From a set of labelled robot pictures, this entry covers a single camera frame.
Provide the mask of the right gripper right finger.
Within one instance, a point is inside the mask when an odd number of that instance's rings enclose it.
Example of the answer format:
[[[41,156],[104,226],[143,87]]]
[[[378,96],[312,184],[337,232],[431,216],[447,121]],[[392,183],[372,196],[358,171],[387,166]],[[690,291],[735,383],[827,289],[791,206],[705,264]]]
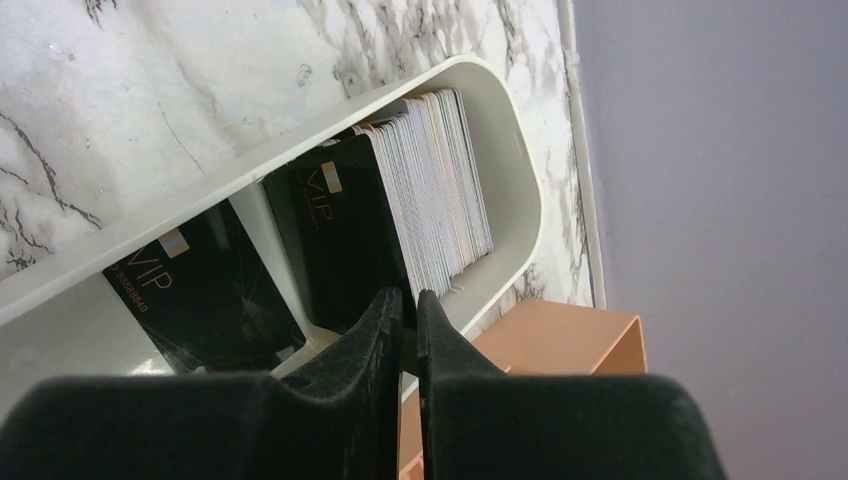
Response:
[[[510,375],[450,323],[417,312],[426,479],[722,479],[708,426],[677,382],[627,375]]]

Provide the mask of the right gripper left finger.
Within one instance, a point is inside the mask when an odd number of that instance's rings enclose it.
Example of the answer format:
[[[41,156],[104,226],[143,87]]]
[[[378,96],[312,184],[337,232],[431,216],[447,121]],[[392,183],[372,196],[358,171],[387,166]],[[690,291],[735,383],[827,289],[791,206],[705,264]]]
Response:
[[[268,374],[64,377],[1,428],[5,479],[394,479],[402,296],[380,291],[339,340]]]

